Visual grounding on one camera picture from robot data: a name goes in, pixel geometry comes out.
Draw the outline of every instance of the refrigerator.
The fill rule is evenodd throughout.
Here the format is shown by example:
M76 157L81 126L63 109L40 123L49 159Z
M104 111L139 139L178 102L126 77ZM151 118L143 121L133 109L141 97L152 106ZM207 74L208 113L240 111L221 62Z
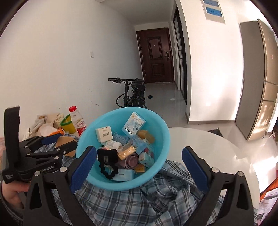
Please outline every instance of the refrigerator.
M278 93L278 47L261 20L240 23L244 74L235 124L246 140L263 137Z

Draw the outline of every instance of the brown door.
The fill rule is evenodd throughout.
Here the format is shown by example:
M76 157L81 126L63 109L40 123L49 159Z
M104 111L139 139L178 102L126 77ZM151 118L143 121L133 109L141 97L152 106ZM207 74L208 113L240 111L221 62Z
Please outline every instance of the brown door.
M148 82L174 82L168 28L137 31L143 75Z

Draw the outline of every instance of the red bottle cap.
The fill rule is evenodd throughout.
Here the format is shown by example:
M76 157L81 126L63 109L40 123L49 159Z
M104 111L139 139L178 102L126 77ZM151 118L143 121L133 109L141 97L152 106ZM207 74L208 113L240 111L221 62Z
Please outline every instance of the red bottle cap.
M70 112L73 112L73 111L75 111L76 109L77 109L76 106L72 106L72 107L70 107L69 111L70 111Z

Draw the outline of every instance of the yellow and green container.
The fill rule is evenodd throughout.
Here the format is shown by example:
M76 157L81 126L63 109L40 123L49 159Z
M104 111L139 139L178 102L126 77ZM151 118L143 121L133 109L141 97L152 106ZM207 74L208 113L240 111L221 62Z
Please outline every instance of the yellow and green container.
M76 129L71 121L70 115L67 115L62 121L61 121L61 127L63 130L69 132L70 134L73 134L76 132Z

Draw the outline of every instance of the black scrunchie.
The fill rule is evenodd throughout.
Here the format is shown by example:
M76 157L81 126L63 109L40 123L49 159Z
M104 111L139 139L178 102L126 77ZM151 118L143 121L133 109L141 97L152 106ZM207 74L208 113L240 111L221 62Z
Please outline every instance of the black scrunchie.
M106 150L98 149L98 161L100 162L100 172L109 180L119 173L118 167L115 164L118 162L118 151L116 149ZM110 165L113 169L113 172L109 175L105 171L104 165Z

